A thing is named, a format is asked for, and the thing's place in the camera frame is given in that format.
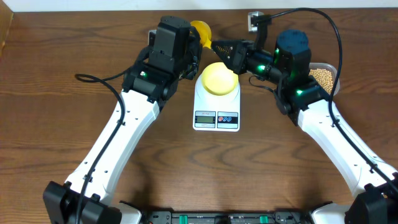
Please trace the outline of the yellow measuring scoop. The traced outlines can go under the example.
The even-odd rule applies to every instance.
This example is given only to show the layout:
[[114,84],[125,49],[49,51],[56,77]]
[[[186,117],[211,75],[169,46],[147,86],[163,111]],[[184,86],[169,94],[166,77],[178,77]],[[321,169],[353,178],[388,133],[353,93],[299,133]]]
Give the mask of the yellow measuring scoop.
[[200,43],[202,47],[206,47],[211,49],[211,29],[209,25],[204,21],[191,21],[190,23],[194,28],[196,28],[197,32],[200,36]]

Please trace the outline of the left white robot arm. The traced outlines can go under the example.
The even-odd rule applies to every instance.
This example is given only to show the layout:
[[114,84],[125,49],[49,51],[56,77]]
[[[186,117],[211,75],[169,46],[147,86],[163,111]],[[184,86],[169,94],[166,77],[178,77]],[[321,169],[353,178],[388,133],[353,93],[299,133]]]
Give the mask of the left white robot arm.
[[203,41],[199,27],[164,16],[125,71],[116,107],[95,144],[63,184],[50,182],[43,200],[52,223],[139,223],[141,211],[112,200],[121,173],[146,129],[182,79],[198,72]]

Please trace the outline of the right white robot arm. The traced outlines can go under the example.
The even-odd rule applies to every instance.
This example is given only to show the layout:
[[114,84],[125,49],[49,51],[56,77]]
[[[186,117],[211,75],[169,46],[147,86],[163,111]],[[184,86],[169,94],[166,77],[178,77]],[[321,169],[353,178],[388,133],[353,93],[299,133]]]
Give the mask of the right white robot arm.
[[216,40],[211,49],[234,73],[250,72],[276,84],[276,105],[283,115],[323,149],[346,181],[354,202],[328,203],[310,212],[312,223],[397,223],[397,170],[385,163],[339,114],[331,95],[310,76],[311,50],[299,30],[280,33],[275,51],[256,41]]

